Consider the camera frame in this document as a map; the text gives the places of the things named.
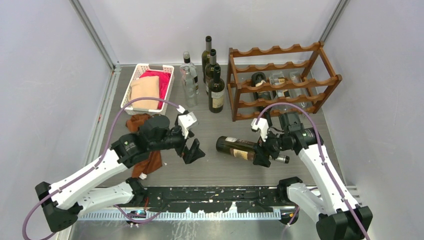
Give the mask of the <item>white plastic basket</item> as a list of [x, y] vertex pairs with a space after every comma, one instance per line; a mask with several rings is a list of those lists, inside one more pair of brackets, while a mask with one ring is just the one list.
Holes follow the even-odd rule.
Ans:
[[120, 104], [120, 107], [122, 109], [124, 109], [124, 111], [129, 114], [129, 115], [137, 115], [137, 114], [143, 114], [143, 113], [147, 113], [150, 115], [154, 115], [154, 114], [161, 114], [164, 115], [166, 113], [166, 109], [168, 104], [159, 101], [159, 105], [157, 107], [156, 110], [154, 109], [136, 109], [132, 107], [132, 103], [130, 105], [128, 105], [128, 102], [130, 102], [130, 96], [131, 96], [131, 86], [130, 83], [133, 80], [139, 79], [140, 76], [146, 72], [146, 71], [158, 71], [158, 72], [166, 72], [166, 73], [170, 73], [170, 82], [167, 88], [167, 92], [165, 95], [165, 99], [166, 101], [169, 100], [169, 96], [171, 94], [171, 90], [172, 90], [172, 85], [174, 83], [174, 67], [171, 65], [163, 65], [162, 66], [162, 70], [155, 70], [155, 69], [151, 69], [149, 64], [145, 64], [145, 63], [139, 63], [136, 65], [135, 70], [132, 74], [131, 80], [127, 86], [127, 89], [125, 91], [124, 97], [122, 99], [122, 102]]

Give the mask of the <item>clear bottle black cap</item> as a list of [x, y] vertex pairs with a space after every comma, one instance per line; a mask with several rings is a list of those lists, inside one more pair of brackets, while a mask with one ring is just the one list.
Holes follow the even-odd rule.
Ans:
[[198, 74], [196, 66], [191, 62], [191, 56], [188, 51], [183, 52], [183, 64], [179, 67], [181, 74], [183, 75], [185, 72], [189, 72], [193, 77], [195, 82], [195, 90], [196, 94], [199, 94], [199, 85], [198, 85]]

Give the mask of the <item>brown wooden wine rack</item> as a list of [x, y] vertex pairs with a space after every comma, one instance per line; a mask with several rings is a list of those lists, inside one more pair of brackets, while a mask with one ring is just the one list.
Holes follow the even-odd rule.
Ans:
[[[235, 64], [235, 58], [241, 57], [255, 57], [255, 56], [267, 56], [267, 55], [280, 55], [280, 54], [291, 54], [291, 53], [303, 53], [311, 52], [311, 56], [308, 60], [301, 63], [294, 63], [288, 61], [284, 64], [268, 63], [265, 66], [259, 66], [256, 64], [250, 64], [245, 68], [237, 67]], [[328, 74], [327, 80], [316, 80], [314, 78], [308, 78], [308, 75], [314, 66], [317, 58], [321, 58]], [[267, 50], [262, 50], [258, 47], [253, 47], [248, 51], [240, 51], [235, 48], [230, 48], [228, 52], [228, 70], [226, 77], [226, 87], [229, 96], [229, 103], [231, 108], [232, 120], [249, 120], [259, 117], [260, 113], [254, 111], [250, 114], [242, 114], [239, 109], [243, 108], [259, 108], [267, 107], [271, 104], [284, 103], [286, 106], [289, 104], [296, 104], [299, 102], [309, 102], [311, 106], [305, 111], [307, 113], [315, 114], [321, 109], [323, 104], [333, 93], [339, 83], [342, 81], [342, 76], [337, 74], [331, 65], [325, 51], [324, 43], [322, 41], [314, 42], [309, 46], [301, 46], [300, 44], [294, 44], [288, 48], [282, 48], [278, 45], [271, 47]], [[252, 86], [252, 80], [247, 79], [242, 81], [239, 79], [239, 74], [244, 73], [256, 73], [263, 71], [275, 71], [275, 70], [287, 70], [287, 69], [303, 69], [300, 75], [302, 83], [293, 83], [291, 80], [286, 80], [281, 85], [272, 85], [270, 83], [264, 83], [260, 86]], [[277, 91], [277, 90], [291, 90], [297, 88], [304, 88], [307, 95], [300, 95], [296, 98], [278, 97], [273, 100], [257, 99], [255, 101], [247, 102], [241, 100], [242, 94], [253, 94], [263, 91]]]

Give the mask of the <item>tall slim clear bottle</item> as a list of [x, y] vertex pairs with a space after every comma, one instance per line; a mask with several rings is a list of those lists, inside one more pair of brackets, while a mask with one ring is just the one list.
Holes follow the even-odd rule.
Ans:
[[188, 66], [182, 68], [182, 85], [186, 104], [188, 107], [195, 107], [197, 102], [196, 83], [194, 76]]

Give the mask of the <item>pink red cloth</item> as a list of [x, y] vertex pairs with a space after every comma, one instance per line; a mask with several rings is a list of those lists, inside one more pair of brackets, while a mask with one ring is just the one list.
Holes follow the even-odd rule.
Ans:
[[147, 70], [140, 77], [140, 97], [165, 99], [171, 74], [169, 72]]

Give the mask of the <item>brown cloth on table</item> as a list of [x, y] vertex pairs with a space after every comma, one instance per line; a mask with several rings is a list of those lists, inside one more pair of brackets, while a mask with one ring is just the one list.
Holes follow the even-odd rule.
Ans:
[[[125, 126], [130, 133], [137, 133], [139, 127], [141, 127], [145, 121], [150, 119], [151, 116], [147, 113], [132, 115], [129, 120], [126, 121]], [[132, 178], [139, 178], [141, 174], [149, 175], [163, 166], [161, 152], [153, 151], [149, 154], [147, 160], [137, 163], [131, 173]]]

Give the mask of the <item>dark wine bottle back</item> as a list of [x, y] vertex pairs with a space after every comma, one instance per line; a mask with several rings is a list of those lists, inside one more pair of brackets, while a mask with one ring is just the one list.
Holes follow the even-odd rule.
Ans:
[[205, 67], [210, 61], [211, 49], [212, 49], [212, 37], [210, 35], [207, 35], [205, 37], [205, 50], [203, 51], [201, 55], [203, 75], [205, 75]]

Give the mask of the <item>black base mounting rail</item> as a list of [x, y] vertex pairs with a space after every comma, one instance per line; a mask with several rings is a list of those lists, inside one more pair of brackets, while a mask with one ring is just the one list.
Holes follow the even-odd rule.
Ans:
[[267, 213], [291, 210], [295, 205], [283, 200], [275, 186], [152, 186], [142, 200], [120, 204], [120, 207], [144, 207], [153, 212]]

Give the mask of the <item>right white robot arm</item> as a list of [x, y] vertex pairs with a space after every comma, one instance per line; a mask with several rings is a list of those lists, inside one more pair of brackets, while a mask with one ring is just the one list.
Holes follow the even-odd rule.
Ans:
[[260, 133], [259, 150], [275, 159], [292, 150], [307, 167], [319, 193], [313, 193], [299, 177], [282, 179], [277, 198], [283, 205], [296, 204], [314, 222], [321, 240], [367, 240], [373, 213], [361, 206], [343, 184], [319, 133], [305, 128], [297, 112], [279, 116], [281, 133], [273, 133], [264, 118], [254, 119], [251, 129]]

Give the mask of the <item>clear glass wine bottle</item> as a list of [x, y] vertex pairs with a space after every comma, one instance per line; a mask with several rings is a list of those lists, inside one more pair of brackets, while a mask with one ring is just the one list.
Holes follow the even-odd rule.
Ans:
[[[301, 75], [298, 71], [292, 71], [289, 73], [289, 79], [296, 84], [300, 84], [302, 83], [301, 80]], [[304, 88], [293, 88], [289, 90], [289, 94], [291, 98], [297, 98], [300, 95], [305, 95], [307, 96], [308, 93], [306, 92], [306, 90]], [[297, 102], [296, 105], [298, 105], [299, 107], [303, 108], [304, 110], [306, 110], [310, 104], [309, 102]]]

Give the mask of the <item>beige folded cloth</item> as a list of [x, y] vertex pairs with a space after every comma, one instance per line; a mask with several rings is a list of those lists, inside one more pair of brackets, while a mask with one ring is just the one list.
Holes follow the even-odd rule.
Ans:
[[[144, 76], [133, 80], [130, 83], [131, 94], [129, 100], [132, 101], [137, 98], [160, 97], [160, 78], [158, 76]], [[158, 108], [158, 100], [138, 100], [132, 103], [134, 109], [143, 110], [156, 110]]]

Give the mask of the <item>brown bottle gold cap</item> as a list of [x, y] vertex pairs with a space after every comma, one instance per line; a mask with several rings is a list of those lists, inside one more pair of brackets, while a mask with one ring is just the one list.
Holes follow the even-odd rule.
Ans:
[[[254, 146], [260, 146], [260, 139], [257, 142], [248, 140], [242, 140], [235, 137], [220, 136], [215, 144], [215, 148], [218, 152], [231, 155], [235, 158], [244, 159], [253, 163], [255, 157]], [[290, 162], [290, 157], [280, 153], [279, 158], [272, 159], [269, 156], [269, 160], [276, 161], [284, 164]]]

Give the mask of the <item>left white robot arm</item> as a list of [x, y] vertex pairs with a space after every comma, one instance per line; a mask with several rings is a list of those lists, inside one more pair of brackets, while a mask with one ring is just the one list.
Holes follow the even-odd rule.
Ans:
[[174, 127], [165, 115], [147, 119], [137, 132], [121, 136], [107, 148], [104, 155], [86, 165], [69, 177], [49, 184], [41, 182], [35, 187], [50, 230], [60, 232], [73, 225], [79, 217], [99, 209], [130, 204], [141, 206], [146, 200], [146, 189], [138, 177], [129, 177], [124, 182], [97, 189], [105, 180], [138, 163], [149, 159], [151, 153], [174, 149], [185, 164], [191, 164], [206, 154], [195, 139], [191, 147], [186, 143], [194, 136], [191, 128], [197, 125], [194, 113], [185, 111], [176, 118]]

